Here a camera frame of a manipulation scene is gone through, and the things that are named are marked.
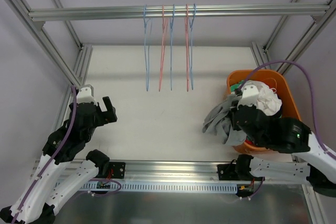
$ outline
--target orange basket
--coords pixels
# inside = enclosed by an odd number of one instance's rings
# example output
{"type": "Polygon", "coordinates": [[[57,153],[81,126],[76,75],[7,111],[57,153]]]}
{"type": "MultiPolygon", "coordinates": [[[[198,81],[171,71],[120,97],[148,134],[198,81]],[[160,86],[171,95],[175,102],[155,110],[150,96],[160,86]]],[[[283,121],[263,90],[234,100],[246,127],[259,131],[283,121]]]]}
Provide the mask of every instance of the orange basket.
{"type": "MultiPolygon", "coordinates": [[[[244,80],[251,72],[252,70],[237,70],[232,72],[226,80],[227,89],[225,95],[231,93],[230,87],[232,85],[244,80]]],[[[250,80],[262,81],[270,88],[275,88],[277,90],[277,94],[282,100],[282,117],[291,117],[301,120],[287,81],[281,74],[273,70],[261,69],[254,73],[250,80]]],[[[234,149],[243,154],[272,152],[271,150],[263,147],[256,147],[247,142],[234,146],[234,149]]]]}

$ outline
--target white floor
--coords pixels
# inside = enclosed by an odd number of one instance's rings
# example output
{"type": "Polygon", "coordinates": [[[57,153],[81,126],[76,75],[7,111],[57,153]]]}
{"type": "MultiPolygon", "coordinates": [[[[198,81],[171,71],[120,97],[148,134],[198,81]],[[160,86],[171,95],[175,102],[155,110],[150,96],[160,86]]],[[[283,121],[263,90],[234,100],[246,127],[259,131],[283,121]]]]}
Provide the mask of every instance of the white floor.
{"type": "MultiPolygon", "coordinates": [[[[170,49],[166,48],[164,79],[159,88],[161,47],[151,47],[150,90],[145,89],[142,46],[94,46],[86,84],[97,101],[109,96],[117,123],[97,129],[86,148],[111,159],[154,161],[230,161],[238,153],[214,136],[202,133],[203,119],[223,98],[226,78],[234,70],[256,67],[250,48],[194,47],[194,90],[186,92],[185,47],[173,47],[173,90],[170,49]]],[[[265,158],[291,161],[289,155],[265,158]]]]}

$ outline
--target green object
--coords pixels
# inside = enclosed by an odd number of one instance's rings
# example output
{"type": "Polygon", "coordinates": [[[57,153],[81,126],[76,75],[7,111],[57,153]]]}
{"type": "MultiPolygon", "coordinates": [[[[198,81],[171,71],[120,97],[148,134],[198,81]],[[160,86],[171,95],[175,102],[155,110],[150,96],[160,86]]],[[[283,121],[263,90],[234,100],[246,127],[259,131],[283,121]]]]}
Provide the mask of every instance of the green object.
{"type": "Polygon", "coordinates": [[[239,88],[239,86],[244,82],[244,80],[238,82],[237,84],[233,84],[232,86],[230,86],[230,91],[233,92],[235,91],[236,89],[239,88]]]}

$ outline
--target gray towel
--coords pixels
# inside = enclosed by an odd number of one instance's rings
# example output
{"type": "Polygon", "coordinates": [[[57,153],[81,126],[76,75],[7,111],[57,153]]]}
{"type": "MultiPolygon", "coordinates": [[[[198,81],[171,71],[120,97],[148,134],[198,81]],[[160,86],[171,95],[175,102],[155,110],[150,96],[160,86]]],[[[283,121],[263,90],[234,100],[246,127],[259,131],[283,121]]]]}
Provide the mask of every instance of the gray towel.
{"type": "Polygon", "coordinates": [[[244,131],[233,130],[228,113],[233,101],[238,100],[234,94],[229,94],[226,99],[214,107],[203,123],[203,133],[215,135],[222,139],[223,144],[236,146],[242,144],[246,139],[244,131]]]}

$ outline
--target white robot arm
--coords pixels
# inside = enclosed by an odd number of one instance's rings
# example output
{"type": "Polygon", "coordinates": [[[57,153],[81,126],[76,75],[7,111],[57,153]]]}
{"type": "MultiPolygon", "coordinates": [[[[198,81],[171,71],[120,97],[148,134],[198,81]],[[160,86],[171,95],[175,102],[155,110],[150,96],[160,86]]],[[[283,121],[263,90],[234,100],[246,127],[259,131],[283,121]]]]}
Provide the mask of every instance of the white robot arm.
{"type": "Polygon", "coordinates": [[[243,130],[258,147],[280,153],[293,154],[307,163],[271,162],[250,155],[239,155],[235,172],[241,180],[257,177],[284,179],[310,184],[325,196],[336,197],[336,153],[324,151],[309,127],[294,118],[266,116],[252,104],[253,95],[245,95],[251,101],[245,103],[244,93],[238,106],[232,107],[232,125],[243,130]]]}
{"type": "Polygon", "coordinates": [[[66,120],[61,128],[51,133],[43,148],[43,155],[33,177],[18,201],[0,211],[6,223],[53,223],[55,215],[65,202],[87,181],[107,172],[110,158],[98,150],[89,152],[86,160],[62,184],[54,189],[56,181],[80,152],[97,127],[116,122],[115,108],[108,97],[103,101],[107,111],[102,112],[93,97],[93,88],[83,86],[77,94],[74,123],[66,120]],[[66,142],[63,142],[69,130],[66,142]]]}

